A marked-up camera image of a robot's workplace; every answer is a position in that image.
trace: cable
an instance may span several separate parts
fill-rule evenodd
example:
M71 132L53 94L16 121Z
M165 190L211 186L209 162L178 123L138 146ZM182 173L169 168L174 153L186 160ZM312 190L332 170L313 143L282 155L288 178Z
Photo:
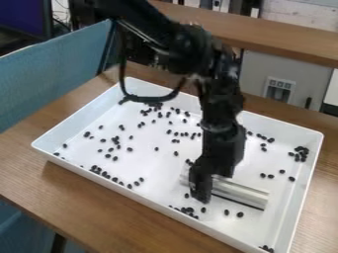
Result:
M63 22L61 22L61 21L59 21L59 20L57 20L57 19L55 19L55 18L53 18L56 22L58 22L62 27L64 27L66 30L68 30L69 32L71 32L71 30L70 30L70 28L69 27L67 27Z
M186 84L187 78L183 77L176 88L170 92L168 95L161 96L161 97L143 97L143 96L137 96L133 94L129 94L126 89L126 83L125 83L125 75L126 75L126 65L127 65L127 57L126 57L126 35L123 31L123 28L120 25L117 25L117 30L121 36L122 39L122 50L121 50L121 63L120 63L120 69L119 69L119 80L121 89L125 95L125 100L131 100L134 102L139 103L159 103L159 102L165 102L174 99L182 89L182 87Z

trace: wall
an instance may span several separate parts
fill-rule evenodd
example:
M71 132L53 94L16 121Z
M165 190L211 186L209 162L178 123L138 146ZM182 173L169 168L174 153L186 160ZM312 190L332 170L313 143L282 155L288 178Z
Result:
M306 99L311 97L310 108L318 111L332 71L332 68L312 63L246 51L240 75L240 85L243 92L262 96L268 76L292 80L296 82L296 90L290 104L304 107Z

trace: wooden table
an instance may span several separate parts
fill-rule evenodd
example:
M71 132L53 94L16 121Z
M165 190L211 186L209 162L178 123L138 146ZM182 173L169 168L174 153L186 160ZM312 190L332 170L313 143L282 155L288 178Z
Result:
M128 65L127 74L171 87L178 80L135 63ZM238 252L46 162L31 148L34 139L110 88L109 80L117 80L115 69L0 134L1 198L93 252ZM259 97L246 98L248 111L325 134L292 252L338 252L338 119Z

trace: white tray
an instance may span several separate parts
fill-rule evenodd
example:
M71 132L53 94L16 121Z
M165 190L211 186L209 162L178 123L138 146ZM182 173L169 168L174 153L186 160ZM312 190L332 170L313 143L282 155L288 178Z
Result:
M128 89L137 95L158 96L167 94L170 90L134 78L126 79ZM176 99L163 105L163 118L158 119L157 113L144 117L140 110L148 106L127 102L118 105L123 97L119 85L109 89L90 102L81 110L64 120L53 129L39 137L32 147L52 161L70 171L73 171L100 185L119 192L154 210L175 218L205 234L208 234L226 244L244 252L266 252L259 246L268 245L277 253L289 252L296 231L296 224L313 173L323 134L308 128L291 125L249 112L242 112L238 119L254 132L248 136L245 157L235 170L233 181L261 188L270 192L269 201L264 211L258 211L243 205L212 197L208 205L203 205L192 198L185 199L189 189L179 183L182 170L187 169L185 160L195 160L201 153L201 138L190 140L189 137L179 137L179 144L172 143L173 134L167 134L167 129L173 131L201 132L197 123L201 119L200 105L197 97L181 93ZM180 108L180 115L171 111L171 107ZM169 119L166 112L172 112ZM186 124L183 112L189 111L191 116ZM140 122L145 126L138 128ZM90 131L93 139L83 136ZM267 143L256 136L261 133L273 137L276 141ZM111 138L118 135L122 148L117 150ZM261 143L267 143L267 152L260 148ZM288 156L297 146L309 149L307 160L303 163L294 162ZM107 150L113 147L112 155L119 156L118 161L106 158ZM111 179L90 172L92 165L100 166L109 175L122 179L125 186L114 183ZM260 173L273 174L274 179L262 179ZM293 176L295 182L288 178ZM140 186L126 187L133 184L139 177L144 178ZM169 208L192 207L199 220ZM244 212L244 217L236 214Z

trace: small black object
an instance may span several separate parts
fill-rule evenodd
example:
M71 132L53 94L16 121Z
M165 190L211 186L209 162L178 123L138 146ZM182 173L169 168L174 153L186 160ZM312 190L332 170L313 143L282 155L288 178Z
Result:
M244 212L243 211L238 212L237 217L244 217Z

